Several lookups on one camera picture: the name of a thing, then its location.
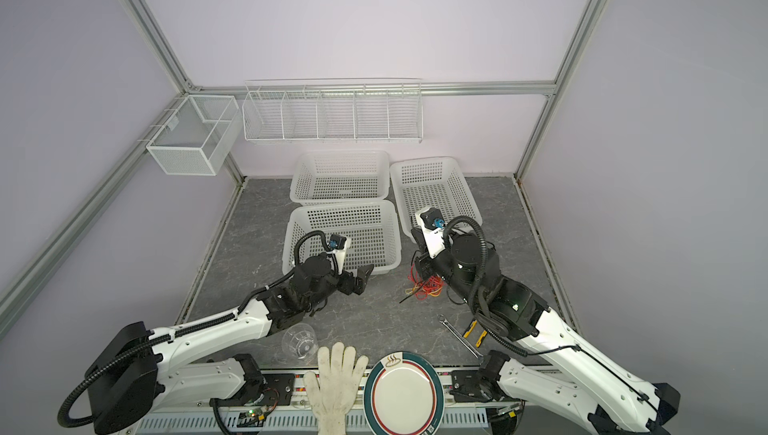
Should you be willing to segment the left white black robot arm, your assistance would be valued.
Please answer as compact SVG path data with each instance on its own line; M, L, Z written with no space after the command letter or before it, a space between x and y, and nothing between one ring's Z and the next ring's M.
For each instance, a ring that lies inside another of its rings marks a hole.
M90 425L97 434L114 434L171 406L201 402L219 410L263 401L279 405L279 389L269 386L253 356L212 362L210 355L286 330L323 309L334 293L362 294L372 272L370 265L349 272L336 255L316 255L219 314L153 330L142 322L129 324L64 399L57 422L64 428Z

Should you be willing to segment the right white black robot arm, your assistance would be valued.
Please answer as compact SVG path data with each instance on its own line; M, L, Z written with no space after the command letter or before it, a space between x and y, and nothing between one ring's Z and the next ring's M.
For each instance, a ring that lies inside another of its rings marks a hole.
M503 275L482 238L434 230L417 243L417 273L443 279L503 346L479 372L497 394L532 402L591 434L665 433L679 392L631 374L588 343L542 297Z

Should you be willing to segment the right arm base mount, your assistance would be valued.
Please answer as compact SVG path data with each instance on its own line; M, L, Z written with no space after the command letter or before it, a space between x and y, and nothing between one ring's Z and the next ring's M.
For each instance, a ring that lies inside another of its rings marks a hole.
M459 403L490 403L512 401L495 382L480 374L478 370L453 370L451 373L450 395Z

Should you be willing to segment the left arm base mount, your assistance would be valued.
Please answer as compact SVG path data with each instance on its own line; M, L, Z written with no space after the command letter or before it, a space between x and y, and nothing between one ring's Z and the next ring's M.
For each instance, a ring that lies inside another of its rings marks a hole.
M246 381L234 395L218 398L218 406L288 406L291 404L295 380L295 375L289 372L263 374L259 381Z

